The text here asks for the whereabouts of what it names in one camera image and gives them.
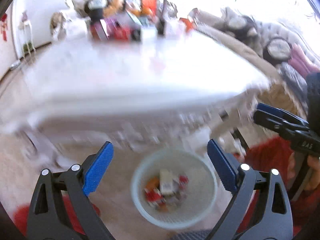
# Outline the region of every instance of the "pink cloth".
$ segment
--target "pink cloth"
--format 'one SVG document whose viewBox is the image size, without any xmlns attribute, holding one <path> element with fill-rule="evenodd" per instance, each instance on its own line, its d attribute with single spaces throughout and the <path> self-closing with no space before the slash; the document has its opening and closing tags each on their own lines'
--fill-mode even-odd
<svg viewBox="0 0 320 240">
<path fill-rule="evenodd" d="M 304 79 L 310 73 L 320 72 L 320 68 L 310 62 L 302 48 L 297 44 L 292 45 L 291 59 L 288 60 L 288 63 L 298 71 Z"/>
</svg>

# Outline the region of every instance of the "silver screw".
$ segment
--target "silver screw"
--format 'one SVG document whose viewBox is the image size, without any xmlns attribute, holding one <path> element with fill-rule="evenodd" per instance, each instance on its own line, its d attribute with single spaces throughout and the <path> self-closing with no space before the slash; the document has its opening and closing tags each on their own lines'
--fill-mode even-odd
<svg viewBox="0 0 320 240">
<path fill-rule="evenodd" d="M 45 170 L 43 170 L 43 171 L 41 172 L 41 174 L 44 175 L 44 176 L 45 176 L 45 175 L 48 175 L 48 173 L 49 173 L 49 170 L 48 170 L 48 169 L 45 169 Z"/>
<path fill-rule="evenodd" d="M 273 175 L 279 175 L 279 171 L 277 169 L 272 169 L 271 172 Z"/>
<path fill-rule="evenodd" d="M 79 171 L 80 165 L 79 165 L 79 164 L 72 165 L 71 169 L 72 169 L 73 171 Z"/>
<path fill-rule="evenodd" d="M 242 163 L 240 165 L 241 169 L 243 169 L 244 171 L 248 171 L 250 169 L 250 166 L 246 163 Z"/>
</svg>

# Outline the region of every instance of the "red hanging ornament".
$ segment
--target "red hanging ornament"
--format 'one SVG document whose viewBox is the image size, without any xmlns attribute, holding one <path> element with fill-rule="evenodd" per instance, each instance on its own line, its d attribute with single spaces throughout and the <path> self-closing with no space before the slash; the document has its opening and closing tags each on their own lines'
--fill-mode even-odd
<svg viewBox="0 0 320 240">
<path fill-rule="evenodd" d="M 7 41 L 7 33 L 6 30 L 8 30 L 8 15 L 5 13 L 1 17 L 1 22 L 0 22 L 0 33 L 2 34 L 2 38 L 4 41 Z"/>
</svg>

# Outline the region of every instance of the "white wall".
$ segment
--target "white wall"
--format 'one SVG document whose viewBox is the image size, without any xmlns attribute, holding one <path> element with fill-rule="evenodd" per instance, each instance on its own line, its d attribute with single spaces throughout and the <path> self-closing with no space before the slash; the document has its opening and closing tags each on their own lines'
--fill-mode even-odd
<svg viewBox="0 0 320 240">
<path fill-rule="evenodd" d="M 33 43 L 35 47 L 39 47 L 51 41 L 50 19 L 52 14 L 67 8 L 65 0 L 14 0 L 12 25 L 18 56 L 22 57 L 20 43 L 23 43 L 24 39 L 23 32 L 18 29 L 18 26 L 24 10 L 27 10 L 32 25 Z"/>
<path fill-rule="evenodd" d="M 11 10 L 12 5 L 9 6 L 6 12 L 8 15 L 8 30 L 6 30 L 7 42 L 5 42 L 2 35 L 0 35 L 0 78 L 8 71 L 10 65 L 17 60 L 12 40 Z"/>
</svg>

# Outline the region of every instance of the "beige floor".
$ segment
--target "beige floor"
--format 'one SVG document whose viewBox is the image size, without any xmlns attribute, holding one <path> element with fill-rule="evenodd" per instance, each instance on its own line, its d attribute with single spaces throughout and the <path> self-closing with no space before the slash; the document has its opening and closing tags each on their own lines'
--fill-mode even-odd
<svg viewBox="0 0 320 240">
<path fill-rule="evenodd" d="M 0 104 L 6 104 L 9 99 L 10 88 L 23 78 L 23 72 L 31 65 L 23 65 L 21 69 L 10 72 L 0 84 Z M 252 128 L 244 128 L 241 132 L 250 145 L 265 140 L 262 136 L 251 136 Z M 21 154 L 27 147 L 22 139 L 15 136 L 0 135 L 1 167 L 0 167 L 0 201 L 8 214 L 12 217 L 17 206 L 29 203 L 33 189 L 38 178 L 38 172 Z M 100 145 L 96 147 L 66 146 L 62 152 L 82 163 L 89 155 L 96 153 Z M 148 155 L 148 152 L 135 153 L 130 150 L 115 149 L 114 158 L 103 177 L 98 190 L 90 195 L 91 201 L 101 210 L 101 219 L 116 239 L 141 240 L 167 239 L 174 232 L 156 227 L 147 222 L 137 211 L 130 196 L 131 177 L 140 161 Z M 203 221 L 187 230 L 209 229 L 219 220 L 221 214 L 228 205 L 230 194 L 222 185 L 218 190 L 217 202 L 212 213 Z"/>
</svg>

